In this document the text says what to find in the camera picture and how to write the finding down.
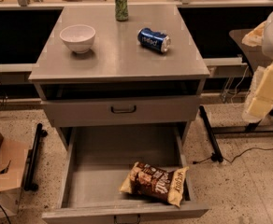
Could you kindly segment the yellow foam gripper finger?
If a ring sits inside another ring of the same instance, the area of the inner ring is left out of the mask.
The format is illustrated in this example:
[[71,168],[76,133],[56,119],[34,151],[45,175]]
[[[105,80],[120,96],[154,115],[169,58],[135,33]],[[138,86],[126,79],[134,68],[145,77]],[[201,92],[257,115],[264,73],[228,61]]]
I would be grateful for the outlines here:
[[267,68],[258,66],[254,72],[242,118],[249,123],[263,119],[273,109],[273,62]]
[[263,41],[265,24],[266,23],[263,21],[258,26],[256,26],[252,31],[247,33],[242,38],[242,43],[250,47],[261,46]]

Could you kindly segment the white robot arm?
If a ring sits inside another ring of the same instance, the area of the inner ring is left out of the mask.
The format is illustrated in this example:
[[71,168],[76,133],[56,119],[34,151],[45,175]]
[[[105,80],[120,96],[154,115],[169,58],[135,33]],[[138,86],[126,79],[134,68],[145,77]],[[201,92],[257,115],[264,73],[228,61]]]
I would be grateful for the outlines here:
[[242,38],[250,47],[260,46],[272,63],[267,67],[258,66],[251,80],[242,118],[249,123],[263,119],[273,108],[273,12]]

